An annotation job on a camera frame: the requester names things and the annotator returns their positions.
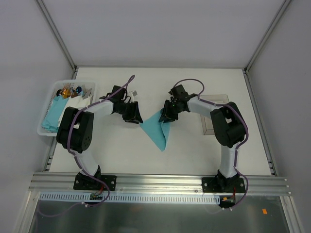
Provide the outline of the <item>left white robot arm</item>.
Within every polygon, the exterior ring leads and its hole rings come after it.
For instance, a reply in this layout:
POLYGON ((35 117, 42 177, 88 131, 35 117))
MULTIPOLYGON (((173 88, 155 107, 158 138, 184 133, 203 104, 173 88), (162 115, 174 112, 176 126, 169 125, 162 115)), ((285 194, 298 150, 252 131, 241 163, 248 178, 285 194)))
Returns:
POLYGON ((84 182, 90 189, 97 189, 102 183, 100 166, 89 150, 95 117, 106 117, 113 113, 120 114, 125 122, 143 122, 137 101, 102 100, 82 109, 66 108, 57 132, 57 142, 73 156, 79 174, 85 177, 84 182))

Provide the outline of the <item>blue paper napkin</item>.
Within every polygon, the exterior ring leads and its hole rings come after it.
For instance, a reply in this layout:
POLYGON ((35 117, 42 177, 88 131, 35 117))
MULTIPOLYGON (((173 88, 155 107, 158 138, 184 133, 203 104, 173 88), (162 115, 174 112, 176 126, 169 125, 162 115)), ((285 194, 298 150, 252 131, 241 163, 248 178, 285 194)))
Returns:
POLYGON ((169 140, 171 124, 159 122, 160 117, 161 111, 158 111, 147 120, 144 120, 140 127, 160 151, 164 151, 169 140))

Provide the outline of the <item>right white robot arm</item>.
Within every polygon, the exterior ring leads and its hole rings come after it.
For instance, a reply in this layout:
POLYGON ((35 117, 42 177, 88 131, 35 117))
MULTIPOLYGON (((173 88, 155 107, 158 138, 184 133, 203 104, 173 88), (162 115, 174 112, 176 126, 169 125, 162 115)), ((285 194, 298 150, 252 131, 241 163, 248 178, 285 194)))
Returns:
POLYGON ((223 192, 228 192, 240 178, 237 170, 239 147, 248 139, 248 128, 234 102, 217 104, 200 99, 195 94, 166 100, 159 122, 178 120, 181 112, 191 112, 211 119, 214 135, 221 145, 221 164, 215 183, 223 192))

